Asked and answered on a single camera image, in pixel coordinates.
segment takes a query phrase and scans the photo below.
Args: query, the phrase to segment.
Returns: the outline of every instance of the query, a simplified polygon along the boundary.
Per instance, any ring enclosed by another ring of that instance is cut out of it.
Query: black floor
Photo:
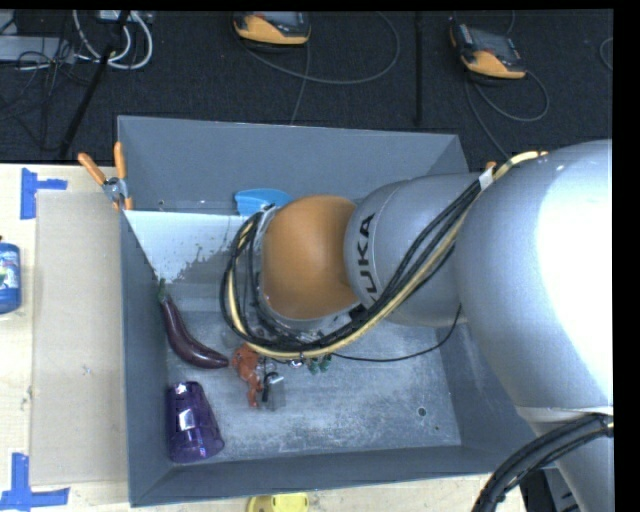
[[[79,10],[78,21],[102,49],[114,25],[93,14]],[[471,170],[529,149],[612,137],[612,9],[424,11],[419,26],[413,11],[310,15],[308,48],[255,54],[235,38],[228,12],[157,11],[149,63],[107,68],[64,156],[65,134],[98,65],[77,60],[28,71],[1,63],[0,162],[70,163],[85,151],[111,165],[122,114],[457,134]],[[449,39],[452,15],[508,33],[527,77],[470,81]],[[71,11],[16,10],[16,25],[20,34],[63,34],[80,48]],[[125,63],[148,48],[140,26],[129,26]]]

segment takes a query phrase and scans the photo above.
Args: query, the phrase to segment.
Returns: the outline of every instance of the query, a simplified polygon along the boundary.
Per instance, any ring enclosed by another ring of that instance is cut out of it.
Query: gray bin
[[[121,116],[118,140],[136,210],[231,215],[241,190],[358,200],[394,181],[468,172],[455,135]],[[487,473],[534,437],[465,324],[441,349],[399,363],[284,368],[287,405],[251,409],[235,370],[193,368],[168,348],[157,278],[124,215],[120,233],[134,507]],[[230,357],[216,304],[221,265],[203,263],[172,294],[194,335]],[[342,352],[395,357],[447,331],[382,322]],[[171,462],[165,444],[164,393],[179,380],[202,384],[226,442],[190,465]]]

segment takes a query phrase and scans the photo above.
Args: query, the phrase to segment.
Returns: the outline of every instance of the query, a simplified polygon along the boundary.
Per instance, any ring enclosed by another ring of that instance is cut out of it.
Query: blue bottle
[[[20,249],[0,242],[0,314],[18,309],[21,303]]]

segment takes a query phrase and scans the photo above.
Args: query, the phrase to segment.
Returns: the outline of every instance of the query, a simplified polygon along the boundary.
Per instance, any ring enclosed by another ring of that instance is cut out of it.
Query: purple cup
[[[197,382],[180,382],[166,394],[169,457],[179,464],[208,459],[224,448],[218,422]]]

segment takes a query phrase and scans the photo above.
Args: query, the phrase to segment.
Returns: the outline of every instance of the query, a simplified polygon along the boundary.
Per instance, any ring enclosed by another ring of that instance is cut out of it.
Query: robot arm
[[[594,412],[613,416],[611,217],[610,140],[392,183],[357,205],[302,198],[250,218],[237,237],[232,262],[251,247],[263,270],[258,320],[241,312],[232,263],[221,305],[254,350],[295,359],[330,354],[383,319],[448,325],[461,304],[542,437]],[[254,321],[273,336],[257,336]],[[611,509],[611,437],[556,464],[580,510]]]

